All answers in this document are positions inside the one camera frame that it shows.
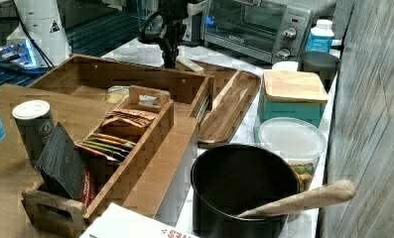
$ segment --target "black container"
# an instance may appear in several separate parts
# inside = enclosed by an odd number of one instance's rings
[[[329,53],[303,52],[299,57],[298,71],[316,73],[326,92],[329,92],[333,79],[339,71],[339,66],[339,58]]]
[[[289,165],[269,151],[229,144],[205,151],[191,170],[194,234],[201,238],[278,237],[288,215],[235,215],[299,192]]]

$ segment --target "clear plastic lid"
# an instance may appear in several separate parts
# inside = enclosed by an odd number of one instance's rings
[[[327,147],[324,134],[312,124],[287,117],[270,119],[259,128],[261,145],[290,164],[309,163]]]
[[[42,100],[26,101],[13,109],[13,116],[19,120],[30,120],[45,115],[51,109],[48,102]]]

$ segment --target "white bottle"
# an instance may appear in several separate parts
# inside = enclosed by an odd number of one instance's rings
[[[317,25],[311,29],[311,33],[309,34],[306,51],[329,53],[333,38],[331,27],[332,21],[323,19],[317,20]]]

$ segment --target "black pot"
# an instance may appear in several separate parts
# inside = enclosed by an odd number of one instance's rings
[[[229,144],[205,151],[191,170],[194,234],[201,238],[278,237],[287,215],[236,218],[241,212],[299,192],[290,166],[269,151]]]

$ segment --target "toaster oven knob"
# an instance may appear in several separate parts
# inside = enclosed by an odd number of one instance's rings
[[[288,28],[284,30],[283,36],[293,40],[296,38],[296,30],[294,28]]]
[[[288,60],[290,57],[290,51],[289,49],[281,49],[277,52],[277,57],[283,59],[283,60]]]

